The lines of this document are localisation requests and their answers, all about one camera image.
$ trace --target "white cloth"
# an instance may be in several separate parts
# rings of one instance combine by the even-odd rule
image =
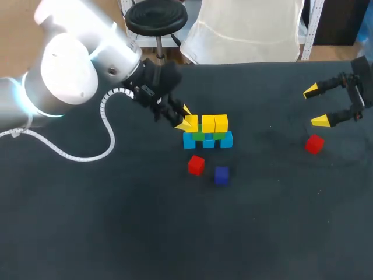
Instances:
[[[304,0],[203,0],[180,50],[196,64],[296,61],[303,4]]]

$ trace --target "black stool seat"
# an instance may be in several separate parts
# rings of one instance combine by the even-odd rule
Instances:
[[[184,27],[187,10],[176,0],[145,0],[132,6],[125,15],[128,29],[143,36],[165,36]]]

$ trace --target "red block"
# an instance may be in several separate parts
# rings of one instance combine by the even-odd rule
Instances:
[[[317,155],[324,146],[325,140],[317,135],[313,135],[307,140],[305,144],[305,149],[313,155]]]
[[[199,156],[193,156],[188,163],[188,171],[196,176],[200,176],[205,169],[205,160]]]

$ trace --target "stacked blocks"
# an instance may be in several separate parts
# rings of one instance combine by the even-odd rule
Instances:
[[[215,168],[215,184],[226,186],[229,181],[229,168],[217,167]]]
[[[192,127],[184,133],[184,149],[195,149],[195,141],[202,141],[204,149],[215,148],[215,141],[220,141],[221,148],[233,147],[233,135],[228,131],[227,115],[203,115],[202,124],[198,124],[197,115],[185,117]]]
[[[192,159],[188,163],[188,171],[189,173],[200,176],[205,169],[205,160],[199,156],[193,156]]]

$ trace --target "cable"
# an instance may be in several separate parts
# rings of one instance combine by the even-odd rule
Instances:
[[[35,137],[39,141],[43,142],[49,148],[51,148],[54,152],[56,152],[60,156],[64,157],[65,159],[72,160],[74,162],[93,162],[95,160],[103,159],[103,158],[107,157],[112,152],[112,150],[114,149],[114,146],[115,146],[115,135],[114,135],[114,132],[113,132],[108,120],[107,120],[105,107],[106,107],[106,102],[110,98],[110,96],[112,96],[116,93],[124,93],[125,95],[127,95],[131,99],[133,99],[133,97],[134,97],[133,91],[131,91],[129,89],[125,89],[123,87],[112,89],[111,91],[106,93],[105,96],[103,97],[103,99],[101,101],[101,104],[100,104],[100,114],[101,114],[101,119],[102,119],[102,121],[103,121],[103,123],[104,123],[104,125],[107,129],[107,132],[109,133],[109,136],[110,136],[110,145],[109,145],[109,148],[104,153],[102,153],[98,156],[94,156],[94,157],[90,157],[90,158],[89,157],[87,157],[87,158],[84,157],[83,158],[83,157],[71,156],[71,155],[63,152],[59,148],[57,148],[56,145],[54,145],[52,142],[47,140],[45,137],[41,136],[39,133],[36,133],[36,132],[34,132],[32,130],[28,130],[28,129],[24,130],[23,128],[16,128],[14,130],[12,129],[12,130],[2,132],[2,133],[0,133],[0,138],[4,137],[6,135],[27,134],[27,135]]]

